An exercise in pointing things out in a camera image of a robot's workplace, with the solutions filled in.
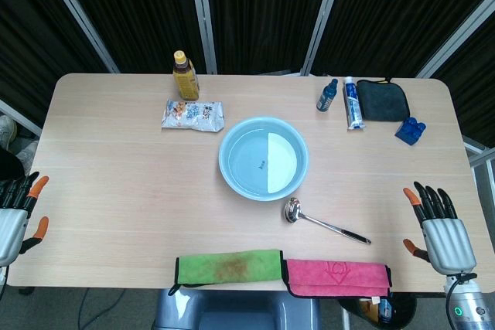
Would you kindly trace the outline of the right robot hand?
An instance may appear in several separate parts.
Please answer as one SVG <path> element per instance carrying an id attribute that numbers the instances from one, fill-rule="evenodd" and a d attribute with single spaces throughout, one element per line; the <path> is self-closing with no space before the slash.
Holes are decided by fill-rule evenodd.
<path id="1" fill-rule="evenodd" d="M 476 258 L 463 221 L 457 216 L 449 195 L 443 189 L 434 189 L 414 183 L 415 190 L 404 188 L 422 231 L 426 248 L 418 248 L 404 239 L 407 251 L 429 262 L 445 276 L 469 274 L 476 267 Z"/>

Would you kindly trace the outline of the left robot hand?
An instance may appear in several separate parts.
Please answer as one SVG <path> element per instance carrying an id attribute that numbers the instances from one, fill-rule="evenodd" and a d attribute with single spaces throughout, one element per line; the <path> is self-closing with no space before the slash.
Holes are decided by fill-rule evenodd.
<path id="1" fill-rule="evenodd" d="M 1 181 L 1 268 L 8 267 L 18 255 L 41 243 L 49 226 L 43 216 L 36 232 L 26 239 L 26 229 L 39 196 L 48 183 L 48 176 L 39 172 L 18 179 Z"/>

